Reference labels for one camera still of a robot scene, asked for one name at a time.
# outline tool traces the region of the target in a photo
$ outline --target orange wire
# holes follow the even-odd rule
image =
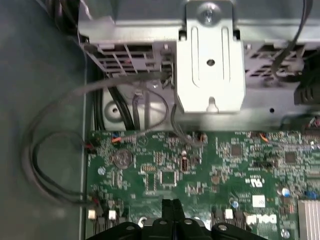
[[[266,137],[264,137],[261,133],[260,133],[260,137],[262,138],[263,141],[269,142],[269,140]]]
[[[116,137],[111,140],[112,143],[116,143],[116,142],[120,142],[120,141],[121,141],[121,137]]]

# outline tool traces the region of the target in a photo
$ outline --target grey cable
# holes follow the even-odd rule
[[[74,196],[85,196],[85,193],[79,192],[79,191],[74,191],[74,190],[69,190],[64,187],[61,187],[58,183],[56,183],[54,180],[52,180],[48,175],[46,175],[39,167],[38,165],[38,153],[39,150],[42,146],[42,144],[52,138],[57,138],[57,137],[68,137],[68,138],[73,138],[80,143],[80,145],[85,148],[86,143],[83,140],[83,138],[75,131],[69,131],[69,130],[62,130],[62,131],[54,131],[51,132],[44,137],[42,137],[35,145],[33,148],[33,156],[32,156],[32,166],[34,167],[34,170],[36,173],[41,177],[43,180],[45,180],[48,184],[52,185],[53,187],[57,188],[60,190],[62,193],[67,194],[67,195],[74,195]]]
[[[45,186],[37,174],[35,169],[32,167],[32,156],[34,149],[34,133],[38,125],[42,122],[44,117],[54,111],[58,106],[68,103],[71,99],[75,97],[82,96],[84,94],[96,91],[99,89],[114,87],[121,84],[131,84],[133,82],[146,82],[150,80],[160,79],[162,74],[160,72],[151,72],[151,73],[139,73],[136,75],[118,77],[118,78],[109,78],[100,81],[96,81],[85,86],[77,87],[76,89],[68,92],[61,96],[58,100],[55,100],[45,106],[38,114],[33,118],[31,123],[28,125],[26,131],[22,136],[21,143],[21,166],[25,173],[25,176],[28,181],[35,184],[35,186],[40,190],[40,192],[47,198],[55,201],[56,203],[65,203],[64,198],[54,193],[47,186]]]
[[[144,129],[150,127],[150,93],[144,93]]]
[[[176,111],[177,111],[177,105],[174,104],[172,106],[172,110],[171,110],[171,114],[170,114],[170,122],[173,128],[173,132],[179,137],[181,138],[185,143],[191,145],[194,148],[201,148],[204,144],[200,141],[196,141],[196,140],[192,140],[189,139],[188,136],[186,136],[181,127],[179,125],[176,124],[176,120],[175,120],[175,116],[176,116]]]
[[[151,94],[156,95],[158,98],[161,99],[161,101],[163,102],[164,107],[165,107],[164,116],[163,116],[163,118],[162,118],[158,123],[156,123],[155,125],[151,126],[151,127],[148,128],[148,129],[145,129],[145,130],[143,130],[143,131],[136,132],[136,133],[131,134],[131,135],[122,136],[122,137],[121,137],[121,141],[128,141],[128,140],[130,140],[130,139],[132,139],[132,138],[137,138],[137,137],[140,137],[140,136],[145,135],[146,133],[149,133],[150,131],[152,131],[152,130],[154,130],[155,128],[157,128],[157,127],[159,127],[160,125],[162,125],[162,124],[166,121],[166,119],[167,119],[167,117],[168,117],[168,115],[169,115],[169,106],[168,106],[168,103],[167,103],[167,101],[165,100],[165,98],[164,98],[163,96],[161,96],[160,94],[156,93],[155,91],[152,91],[152,90],[150,90],[150,89],[148,89],[148,88],[145,88],[145,90],[147,90],[147,91],[148,91],[149,93],[151,93]]]
[[[277,74],[279,67],[285,58],[290,54],[290,52],[294,49],[297,44],[298,38],[306,24],[306,21],[310,15],[310,12],[313,7],[313,0],[303,0],[303,9],[302,9],[302,17],[299,24],[298,31],[296,32],[292,41],[289,42],[288,46],[274,59],[271,65],[271,72],[275,78],[277,78],[281,82],[288,82],[287,77],[282,77]]]
[[[133,117],[133,124],[136,130],[140,130],[140,117],[139,117],[139,110],[138,110],[138,105],[139,105],[139,95],[134,95],[132,98],[132,117]]]

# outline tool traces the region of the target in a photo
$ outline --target green circuit board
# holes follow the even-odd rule
[[[186,217],[208,229],[226,222],[269,240],[282,240],[283,230],[299,239],[297,200],[320,192],[319,139],[292,131],[268,132],[269,142],[258,132],[189,132],[203,142],[194,148],[158,131],[112,143],[132,133],[90,133],[97,147],[88,155],[87,191],[98,194],[104,214],[89,217],[87,237],[160,217],[162,199],[180,199]]]

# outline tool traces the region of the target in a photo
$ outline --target metal bracket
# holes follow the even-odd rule
[[[183,111],[239,111],[245,97],[244,53],[234,37],[232,2],[188,1],[185,10],[186,36],[177,42],[176,53],[176,91]]]

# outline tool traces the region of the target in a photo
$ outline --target blue component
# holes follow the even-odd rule
[[[316,199],[318,197],[318,194],[316,194],[314,191],[305,191],[304,195],[309,199]]]
[[[290,197],[290,190],[286,187],[282,188],[282,196],[284,196],[285,198],[289,198]]]
[[[119,137],[119,133],[118,132],[113,132],[112,133],[112,138],[113,139],[116,139],[116,138],[118,138]]]
[[[233,202],[232,202],[232,207],[233,207],[234,209],[237,209],[237,208],[239,207],[239,203],[238,203],[237,201],[233,201]]]

